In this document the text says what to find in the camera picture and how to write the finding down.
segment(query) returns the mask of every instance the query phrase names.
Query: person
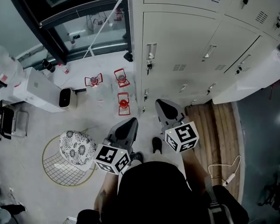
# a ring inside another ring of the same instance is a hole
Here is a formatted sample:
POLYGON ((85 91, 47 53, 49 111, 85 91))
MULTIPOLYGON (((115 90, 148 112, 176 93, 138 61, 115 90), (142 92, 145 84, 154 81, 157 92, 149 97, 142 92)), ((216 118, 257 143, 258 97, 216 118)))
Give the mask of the person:
MULTIPOLYGON (((161 155, 161 139, 154 137, 152 146, 153 155, 147 162, 141 153, 131 154, 131 166, 119 189, 119 176, 106 174, 94 210, 81 211, 77 224, 210 223, 211 200, 204 181, 208 175, 194 151, 182 152, 185 179, 177 166, 161 155)), ((234 224, 248 223, 247 212, 225 187, 214 186, 213 190, 218 202, 228 207, 234 224)))
POLYGON ((9 223, 12 216, 18 215, 23 211, 27 210, 21 202, 19 202, 17 205, 11 204, 0 206, 0 224, 9 223))

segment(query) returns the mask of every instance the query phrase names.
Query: power cord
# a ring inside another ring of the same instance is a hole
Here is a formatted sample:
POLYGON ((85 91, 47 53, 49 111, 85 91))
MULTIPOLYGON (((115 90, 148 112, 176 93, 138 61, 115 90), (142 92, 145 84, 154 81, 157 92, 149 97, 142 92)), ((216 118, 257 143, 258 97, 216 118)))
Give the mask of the power cord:
POLYGON ((228 166, 228 167, 232 167, 234 164, 235 164, 235 161, 237 160, 237 158, 239 157, 239 162, 238 162, 238 167, 237 169, 235 170, 234 173, 232 173, 227 179, 226 181, 223 183, 223 186, 227 186, 231 181, 232 179, 235 177, 235 173, 237 172, 238 168, 239 168, 239 164, 241 163, 241 160, 242 160, 242 156, 241 155, 238 155, 235 159, 234 159, 234 162, 232 165, 229 165, 229 164, 210 164, 208 166, 208 170, 209 170, 209 174, 210 174, 210 177, 213 179, 213 176, 211 175, 211 172, 210 172, 210 167, 213 167, 213 166, 228 166))

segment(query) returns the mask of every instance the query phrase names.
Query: window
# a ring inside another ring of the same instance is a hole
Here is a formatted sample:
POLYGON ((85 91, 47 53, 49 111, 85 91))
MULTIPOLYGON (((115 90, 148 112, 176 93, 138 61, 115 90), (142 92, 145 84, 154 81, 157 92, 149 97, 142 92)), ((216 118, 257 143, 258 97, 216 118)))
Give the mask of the window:
MULTIPOLYGON (((14 6, 42 43, 23 53, 24 66, 35 67, 44 58, 67 63, 82 58, 117 0, 12 0, 14 6)), ((131 52, 127 0, 102 29, 92 45, 95 55, 131 52)))

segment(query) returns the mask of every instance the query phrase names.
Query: white tile floor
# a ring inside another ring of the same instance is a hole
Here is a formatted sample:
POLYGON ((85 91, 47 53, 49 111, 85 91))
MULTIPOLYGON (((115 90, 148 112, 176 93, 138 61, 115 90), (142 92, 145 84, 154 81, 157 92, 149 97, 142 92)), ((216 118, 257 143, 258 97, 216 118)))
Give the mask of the white tile floor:
MULTIPOLYGON (((79 211, 92 209, 103 182, 105 172, 96 170, 89 181, 78 187, 62 187, 52 182, 42 168, 42 152, 45 145, 66 130, 82 131, 97 143, 103 141, 110 128, 118 123, 113 109, 104 111, 92 105, 86 93, 78 94, 78 108, 71 112, 48 113, 24 104, 30 114, 26 138, 2 139, 0 142, 0 175, 2 189, 14 189, 17 201, 22 201, 28 212, 17 216, 20 223, 60 224, 67 216, 77 217, 79 211)), ((139 119, 134 151, 141 151, 146 158, 152 152, 151 139, 161 131, 155 113, 146 112, 139 119)), ((163 154, 183 169, 181 156, 166 144, 163 154)))

